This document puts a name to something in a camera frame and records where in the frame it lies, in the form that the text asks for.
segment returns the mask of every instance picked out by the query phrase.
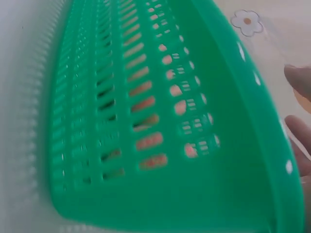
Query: finger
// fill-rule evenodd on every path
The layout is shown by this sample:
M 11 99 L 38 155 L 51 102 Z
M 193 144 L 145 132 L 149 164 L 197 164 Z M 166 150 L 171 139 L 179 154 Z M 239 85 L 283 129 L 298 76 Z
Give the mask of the finger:
M 306 176 L 311 173 L 311 161 L 305 156 L 297 144 L 291 140 L 291 145 L 295 154 L 300 176 Z
M 311 129 L 296 116 L 286 117 L 285 123 L 308 153 L 311 154 Z
M 293 89 L 311 101 L 311 67 L 298 68 L 286 65 L 284 74 Z

